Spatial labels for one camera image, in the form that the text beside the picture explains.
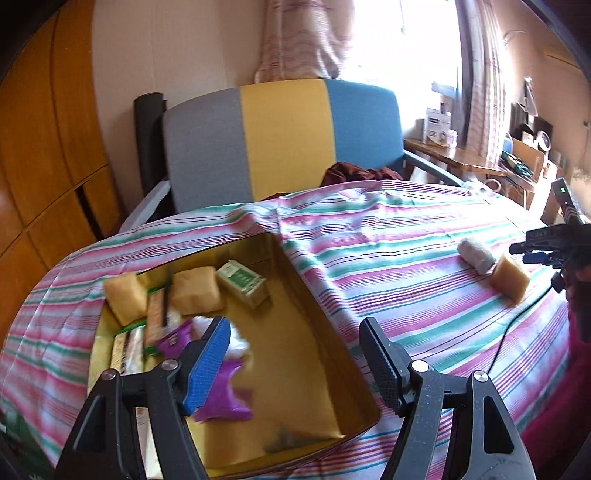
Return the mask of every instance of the metal screw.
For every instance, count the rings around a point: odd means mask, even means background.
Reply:
[[[429,364],[425,360],[415,360],[410,366],[415,372],[422,374],[429,370]]]
[[[476,380],[478,380],[479,382],[487,382],[488,381],[488,375],[486,374],[486,372],[483,372],[482,370],[476,370],[474,372],[474,378]]]
[[[115,370],[114,368],[108,368],[107,370],[105,370],[104,372],[102,372],[100,374],[100,377],[103,380],[113,380],[116,375],[117,375],[117,370]]]
[[[164,362],[162,362],[162,370],[166,370],[166,371],[170,372],[171,370],[174,370],[177,367],[178,367],[178,362],[176,360],[174,360],[173,358],[169,358],[169,359],[165,360]]]

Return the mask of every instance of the plaid curtain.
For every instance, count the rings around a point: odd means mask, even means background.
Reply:
[[[487,166],[498,163],[505,136],[505,81],[503,42],[499,22],[490,0],[458,0],[458,10],[467,18],[471,60],[470,116],[466,150],[486,158]]]
[[[353,0],[267,0],[255,83],[338,78],[354,16]]]

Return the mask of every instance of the green label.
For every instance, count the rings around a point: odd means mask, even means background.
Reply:
[[[237,285],[240,288],[244,288],[255,278],[256,277],[251,273],[239,268],[230,277],[228,277],[228,280],[234,283],[234,285]]]

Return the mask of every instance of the beige sponge cube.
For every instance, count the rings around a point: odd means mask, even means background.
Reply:
[[[144,318],[148,292],[135,272],[122,273],[103,282],[105,297],[122,326]]]
[[[216,269],[200,267],[173,275],[170,301],[183,315],[197,315],[223,308]]]
[[[491,285],[516,304],[523,300],[530,277],[513,259],[504,254],[491,276]]]

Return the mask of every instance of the rolled white towel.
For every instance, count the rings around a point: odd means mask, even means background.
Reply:
[[[457,252],[480,275],[484,275],[496,263],[496,258],[491,250],[472,238],[463,239],[457,246]]]

